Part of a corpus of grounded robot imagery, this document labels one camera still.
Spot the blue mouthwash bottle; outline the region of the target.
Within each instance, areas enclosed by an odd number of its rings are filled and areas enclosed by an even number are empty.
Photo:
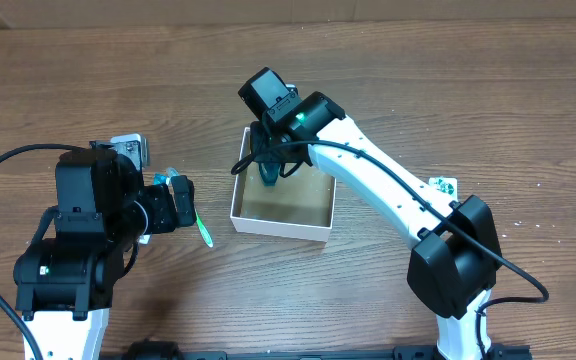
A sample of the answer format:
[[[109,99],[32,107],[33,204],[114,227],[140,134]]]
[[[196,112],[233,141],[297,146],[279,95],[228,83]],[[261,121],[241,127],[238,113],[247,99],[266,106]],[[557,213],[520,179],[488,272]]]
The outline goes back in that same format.
[[[274,186],[279,178],[279,163],[264,162],[258,164],[258,170],[262,183],[265,186]]]

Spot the green floss pack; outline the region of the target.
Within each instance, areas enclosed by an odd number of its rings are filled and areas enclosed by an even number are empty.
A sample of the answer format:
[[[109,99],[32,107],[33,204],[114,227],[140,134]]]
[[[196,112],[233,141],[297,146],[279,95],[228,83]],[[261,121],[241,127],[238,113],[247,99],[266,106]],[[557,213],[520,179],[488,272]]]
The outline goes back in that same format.
[[[448,194],[454,199],[458,198],[458,180],[453,177],[430,177],[428,184],[438,191]]]

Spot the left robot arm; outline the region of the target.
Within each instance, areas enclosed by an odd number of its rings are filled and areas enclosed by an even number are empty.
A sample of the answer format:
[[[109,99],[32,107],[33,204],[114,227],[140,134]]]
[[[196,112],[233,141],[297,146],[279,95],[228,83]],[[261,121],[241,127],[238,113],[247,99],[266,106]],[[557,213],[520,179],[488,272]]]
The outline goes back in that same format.
[[[187,177],[145,185],[141,163],[104,144],[61,155],[57,205],[40,222],[56,234],[34,235],[15,264],[16,309],[30,333],[29,359],[96,359],[113,288],[134,262],[124,258],[142,238],[195,224]]]

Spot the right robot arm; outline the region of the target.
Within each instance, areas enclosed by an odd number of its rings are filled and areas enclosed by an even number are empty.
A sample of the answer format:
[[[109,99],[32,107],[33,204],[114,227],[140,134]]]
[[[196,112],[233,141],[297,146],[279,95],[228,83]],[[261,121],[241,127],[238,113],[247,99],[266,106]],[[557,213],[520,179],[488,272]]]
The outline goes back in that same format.
[[[460,202],[424,183],[374,145],[329,97],[301,98],[265,67],[238,91],[255,115],[250,153],[233,169],[257,163],[274,185],[306,164],[342,181],[384,216],[411,251],[407,281],[437,317],[435,354],[488,359],[483,304],[496,283],[501,254],[492,212],[476,196]]]

